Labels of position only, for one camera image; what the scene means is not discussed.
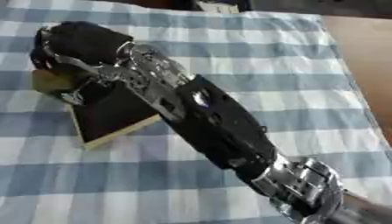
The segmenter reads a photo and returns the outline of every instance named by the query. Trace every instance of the wooden table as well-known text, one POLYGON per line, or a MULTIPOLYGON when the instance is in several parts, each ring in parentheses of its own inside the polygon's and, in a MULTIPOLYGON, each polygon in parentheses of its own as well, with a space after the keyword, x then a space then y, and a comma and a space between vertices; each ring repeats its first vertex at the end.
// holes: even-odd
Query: wooden table
POLYGON ((325 17, 325 23, 392 144, 392 20, 325 17))

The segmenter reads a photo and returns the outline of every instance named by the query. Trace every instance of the checkered tablecloth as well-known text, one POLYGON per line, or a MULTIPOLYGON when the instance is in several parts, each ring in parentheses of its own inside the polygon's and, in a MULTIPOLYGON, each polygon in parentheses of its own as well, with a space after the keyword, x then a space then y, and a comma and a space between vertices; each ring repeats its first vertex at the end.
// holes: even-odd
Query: checkered tablecloth
POLYGON ((392 203, 389 146, 319 16, 14 0, 0 18, 1 223, 289 223, 163 122, 82 150, 64 105, 31 84, 32 37, 63 20, 158 47, 228 91, 287 156, 318 158, 355 193, 392 203))

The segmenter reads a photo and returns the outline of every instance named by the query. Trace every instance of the robotic hand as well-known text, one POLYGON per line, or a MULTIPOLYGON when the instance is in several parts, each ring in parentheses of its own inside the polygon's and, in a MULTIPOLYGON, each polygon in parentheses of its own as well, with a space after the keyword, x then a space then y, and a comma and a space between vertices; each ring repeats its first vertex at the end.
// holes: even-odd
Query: robotic hand
MULTIPOLYGON (((42 28, 31 60, 36 68, 67 65, 87 71, 87 83, 123 85, 153 107, 196 151, 261 195, 282 215, 301 224, 385 224, 386 207, 344 190, 326 164, 305 157, 290 161, 269 141, 261 126, 238 102, 200 75, 150 45, 86 22, 42 28)), ((70 95, 87 103, 81 84, 70 95)))

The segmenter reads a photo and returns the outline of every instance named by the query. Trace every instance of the metal cylinder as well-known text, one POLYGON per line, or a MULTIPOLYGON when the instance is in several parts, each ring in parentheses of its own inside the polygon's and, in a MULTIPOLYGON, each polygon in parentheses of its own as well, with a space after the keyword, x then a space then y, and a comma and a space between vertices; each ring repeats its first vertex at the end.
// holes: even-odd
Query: metal cylinder
POLYGON ((374 204, 347 190, 343 204, 325 224, 389 224, 392 223, 392 208, 374 204))

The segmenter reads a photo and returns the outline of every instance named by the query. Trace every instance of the robotic arm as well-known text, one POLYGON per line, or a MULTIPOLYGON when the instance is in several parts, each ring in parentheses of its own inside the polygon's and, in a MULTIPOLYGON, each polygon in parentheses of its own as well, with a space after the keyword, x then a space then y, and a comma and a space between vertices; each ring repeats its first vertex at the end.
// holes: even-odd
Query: robotic arm
POLYGON ((38 69, 66 65, 90 74, 63 98, 72 104, 89 104, 91 97, 84 94, 89 83, 102 88, 123 83, 196 151, 221 169, 233 170, 294 223, 386 224, 392 220, 392 209, 345 190, 328 165, 308 157, 290 161, 266 137, 267 128, 238 102, 130 36, 86 22, 65 22, 38 31, 31 60, 38 69))

